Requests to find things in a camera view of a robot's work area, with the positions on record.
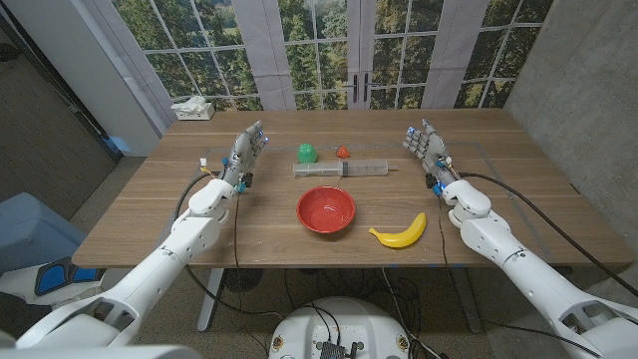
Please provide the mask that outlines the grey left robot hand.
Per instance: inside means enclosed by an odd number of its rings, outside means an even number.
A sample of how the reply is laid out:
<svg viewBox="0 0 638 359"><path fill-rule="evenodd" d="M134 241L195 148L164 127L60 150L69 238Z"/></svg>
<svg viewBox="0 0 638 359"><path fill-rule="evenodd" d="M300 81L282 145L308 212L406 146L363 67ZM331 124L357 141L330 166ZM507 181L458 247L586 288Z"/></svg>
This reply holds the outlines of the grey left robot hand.
<svg viewBox="0 0 638 359"><path fill-rule="evenodd" d="M221 179L232 186L238 185L244 175L252 172L259 154L267 143L268 138L263 134L261 121L240 133L230 149L228 165Z"/></svg>

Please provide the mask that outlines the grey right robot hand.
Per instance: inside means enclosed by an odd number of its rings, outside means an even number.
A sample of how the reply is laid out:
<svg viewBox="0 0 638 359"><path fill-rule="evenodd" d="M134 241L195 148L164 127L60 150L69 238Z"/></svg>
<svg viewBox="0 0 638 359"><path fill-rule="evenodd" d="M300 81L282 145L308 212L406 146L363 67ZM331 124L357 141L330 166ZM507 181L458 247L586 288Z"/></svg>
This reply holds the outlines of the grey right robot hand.
<svg viewBox="0 0 638 359"><path fill-rule="evenodd" d="M460 179L460 175L454 169L453 159L436 129L427 119L423 119L422 123L422 130L408 127L403 146L422 163L427 188L440 196L449 184Z"/></svg>

